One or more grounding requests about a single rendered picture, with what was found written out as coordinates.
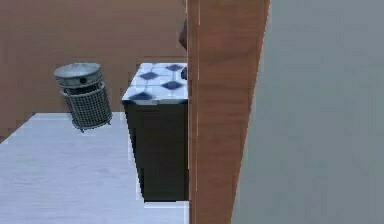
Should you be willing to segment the brown wooden door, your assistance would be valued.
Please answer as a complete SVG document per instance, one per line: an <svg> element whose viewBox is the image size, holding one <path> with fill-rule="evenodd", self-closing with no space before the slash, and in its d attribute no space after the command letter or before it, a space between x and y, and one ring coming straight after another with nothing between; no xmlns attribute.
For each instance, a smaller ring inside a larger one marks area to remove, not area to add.
<svg viewBox="0 0 384 224"><path fill-rule="evenodd" d="M188 0L190 224L231 224L271 0Z"/></svg>

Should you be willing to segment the grey metal mesh bin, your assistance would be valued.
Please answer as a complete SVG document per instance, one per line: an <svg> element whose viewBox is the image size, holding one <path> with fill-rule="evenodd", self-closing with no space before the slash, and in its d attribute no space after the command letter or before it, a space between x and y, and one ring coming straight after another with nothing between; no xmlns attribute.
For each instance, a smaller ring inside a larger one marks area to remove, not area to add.
<svg viewBox="0 0 384 224"><path fill-rule="evenodd" d="M84 132L111 122L112 111L100 64L71 63L57 68L54 77L75 128Z"/></svg>

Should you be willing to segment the dark cabinet with tiled top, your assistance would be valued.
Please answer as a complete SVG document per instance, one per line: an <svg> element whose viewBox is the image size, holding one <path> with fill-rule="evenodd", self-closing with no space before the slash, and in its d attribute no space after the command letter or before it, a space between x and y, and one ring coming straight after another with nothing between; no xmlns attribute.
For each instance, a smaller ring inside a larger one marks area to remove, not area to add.
<svg viewBox="0 0 384 224"><path fill-rule="evenodd" d="M184 63L143 63L122 96L140 190L146 202L186 201L188 86Z"/></svg>

